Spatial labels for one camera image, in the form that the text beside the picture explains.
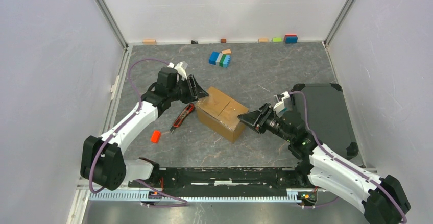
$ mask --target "brown box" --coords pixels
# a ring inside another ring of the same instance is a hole
[[[237,116],[248,108],[214,87],[207,92],[209,96],[196,104],[200,122],[233,143],[245,129]]]

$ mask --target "white wall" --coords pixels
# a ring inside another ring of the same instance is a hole
[[[65,223],[122,48],[94,0],[0,0],[0,223]]]
[[[324,40],[345,0],[105,0],[129,43]]]
[[[330,44],[366,161],[433,219],[433,0],[356,0]]]

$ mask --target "purple cable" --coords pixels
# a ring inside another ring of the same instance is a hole
[[[317,209],[317,208],[320,208],[320,207],[325,207],[325,206],[328,206],[328,205],[336,202],[339,199],[340,199],[339,197],[336,197],[336,198],[334,198],[334,200],[329,201],[327,203],[320,204],[320,205],[314,205],[314,206],[304,206],[303,209]]]
[[[155,192],[161,194],[162,196],[169,197],[169,198],[171,198],[171,199],[173,199],[173,200],[178,200],[178,201],[183,202],[183,203],[181,203],[181,204],[173,204],[173,205],[148,205],[148,207],[152,207],[152,208],[180,207],[180,206],[186,206],[186,205],[188,204],[188,201],[183,200],[183,199],[178,198],[178,197],[174,197],[174,196],[168,195],[168,194],[163,193],[163,192],[161,192],[161,191],[158,191],[158,190],[156,190],[155,188],[151,187],[149,184],[147,184],[146,182],[144,182],[144,181],[142,181],[142,180],[134,180],[134,181],[136,181],[136,182],[138,182],[138,183],[144,185],[144,186],[147,187],[147,188],[150,188],[152,191],[155,191]]]
[[[307,98],[305,97],[305,94],[301,91],[292,91],[289,92],[289,95],[293,95],[293,94],[300,94],[302,95],[303,99],[304,99],[304,112],[305,112],[305,127],[307,128],[307,130],[309,130],[312,134],[312,136],[314,137],[314,140],[316,141],[317,146],[319,146],[319,148],[329,157],[331,157],[333,160],[339,162],[340,164],[342,164],[344,167],[348,168],[349,170],[355,172],[356,174],[360,175],[362,178],[366,179],[367,181],[370,181],[371,183],[373,183],[373,185],[375,185],[377,188],[379,188],[386,196],[387,198],[393,203],[393,205],[395,206],[395,208],[398,210],[398,212],[400,213],[401,217],[403,218],[403,221],[401,221],[400,223],[402,224],[406,224],[407,223],[407,218],[406,215],[404,214],[403,210],[400,208],[400,206],[398,206],[398,203],[394,200],[394,198],[392,198],[392,196],[379,184],[377,183],[375,180],[370,180],[370,178],[365,175],[364,173],[356,170],[355,168],[353,168],[352,166],[348,165],[347,163],[343,162],[342,160],[340,160],[339,158],[335,158],[335,156],[333,154],[331,154],[328,150],[326,150],[319,142],[316,133],[310,128],[310,126],[308,125],[308,112],[307,112]]]
[[[156,58],[144,58],[144,59],[142,59],[142,60],[139,60],[139,61],[136,61],[134,64],[132,64],[129,68],[128,68],[128,75],[127,75],[127,78],[128,78],[128,82],[129,82],[129,84],[131,85],[131,87],[132,87],[132,89],[134,90],[134,92],[135,92],[135,94],[137,95],[137,97],[138,97],[138,102],[139,102],[139,104],[138,104],[138,108],[137,108],[137,110],[136,111],[140,111],[140,109],[141,109],[141,105],[142,105],[142,102],[141,102],[141,97],[140,97],[140,93],[138,92],[138,89],[137,89],[137,87],[134,85],[134,83],[132,83],[132,81],[131,81],[131,70],[132,70],[132,68],[137,64],[137,63],[140,63],[140,62],[142,62],[142,61],[147,61],[147,60],[150,60],[150,61],[158,61],[158,62],[162,62],[162,63],[164,63],[164,64],[166,64],[166,65],[169,65],[170,64],[170,62],[168,62],[168,61],[165,61],[165,60],[161,60],[161,59],[156,59]],[[131,116],[129,116],[119,127],[117,127],[117,129],[116,130],[114,130],[114,132],[110,135],[110,136],[108,136],[108,138],[107,138],[107,140],[105,140],[104,141],[104,143],[102,143],[102,145],[99,147],[99,150],[97,151],[97,153],[96,153],[96,155],[95,155],[95,157],[94,157],[94,159],[93,159],[93,162],[92,162],[92,166],[90,167],[90,174],[89,174],[89,189],[90,189],[90,192],[91,193],[94,193],[94,194],[96,194],[96,193],[98,193],[98,192],[100,192],[100,191],[102,191],[103,189],[104,189],[104,187],[101,187],[100,189],[98,189],[98,190],[94,190],[94,188],[93,188],[93,173],[94,173],[94,169],[95,169],[95,167],[96,167],[96,163],[97,163],[97,161],[98,161],[98,159],[99,159],[99,156],[101,155],[101,153],[102,153],[102,150],[105,148],[105,146],[108,144],[108,142],[111,140],[111,139],[113,139],[113,134],[114,133],[118,133],[129,121],[131,121],[134,117],[135,117],[135,115],[136,115],[136,113],[133,113]]]

